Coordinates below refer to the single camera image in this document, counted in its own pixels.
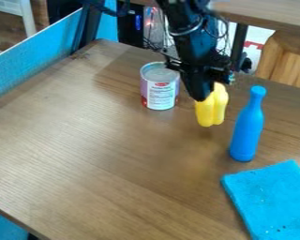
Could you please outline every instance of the yellow object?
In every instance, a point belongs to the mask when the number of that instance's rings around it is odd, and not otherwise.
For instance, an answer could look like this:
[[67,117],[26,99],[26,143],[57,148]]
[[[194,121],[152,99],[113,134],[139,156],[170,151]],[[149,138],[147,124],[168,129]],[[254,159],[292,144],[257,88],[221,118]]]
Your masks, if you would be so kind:
[[220,125],[225,119],[229,96],[221,83],[215,82],[215,90],[205,101],[195,101],[198,123],[203,127]]

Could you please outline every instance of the blue wall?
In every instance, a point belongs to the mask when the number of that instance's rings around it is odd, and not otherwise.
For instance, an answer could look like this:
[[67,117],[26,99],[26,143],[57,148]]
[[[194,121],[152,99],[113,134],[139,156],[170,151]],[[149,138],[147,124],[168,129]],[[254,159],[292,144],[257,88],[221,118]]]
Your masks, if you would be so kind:
[[[107,0],[106,7],[116,10],[116,1]],[[111,41],[118,41],[118,31],[116,18],[102,14],[100,26],[97,31],[97,38],[105,38]]]

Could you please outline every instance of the blue plastic bottle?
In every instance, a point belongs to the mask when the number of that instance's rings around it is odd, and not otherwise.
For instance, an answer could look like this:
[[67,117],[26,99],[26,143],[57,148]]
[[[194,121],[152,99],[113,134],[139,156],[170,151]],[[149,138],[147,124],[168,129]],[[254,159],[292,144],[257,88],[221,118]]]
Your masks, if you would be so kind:
[[239,113],[234,126],[230,155],[237,161],[251,161],[263,131],[263,97],[267,90],[259,85],[250,88],[250,101]]

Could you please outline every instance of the metal frame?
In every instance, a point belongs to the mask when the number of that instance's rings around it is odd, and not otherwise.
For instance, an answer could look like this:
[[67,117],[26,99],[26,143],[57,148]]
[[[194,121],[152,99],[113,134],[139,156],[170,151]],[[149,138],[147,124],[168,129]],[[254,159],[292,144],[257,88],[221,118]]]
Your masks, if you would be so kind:
[[245,24],[238,23],[235,29],[234,41],[232,45],[232,69],[235,71],[240,71],[242,64],[242,53],[244,50],[244,45],[246,41],[246,35],[248,31],[248,26]]
[[72,53],[87,45],[96,38],[102,13],[91,4],[83,4],[82,15],[73,41]]

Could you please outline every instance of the wooden table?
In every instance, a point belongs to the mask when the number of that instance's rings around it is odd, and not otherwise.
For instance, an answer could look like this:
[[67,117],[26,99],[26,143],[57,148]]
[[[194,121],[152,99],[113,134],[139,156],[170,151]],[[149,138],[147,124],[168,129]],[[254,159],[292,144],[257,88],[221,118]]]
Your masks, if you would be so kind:
[[[300,89],[240,76],[227,120],[200,127],[184,90],[174,109],[140,102],[155,53],[98,41],[0,98],[0,213],[45,239],[248,239],[219,179],[294,158]],[[228,157],[252,84],[268,89],[258,155]]]
[[[155,0],[131,3],[157,5]],[[300,0],[224,0],[214,3],[214,9],[232,22],[300,33]]]

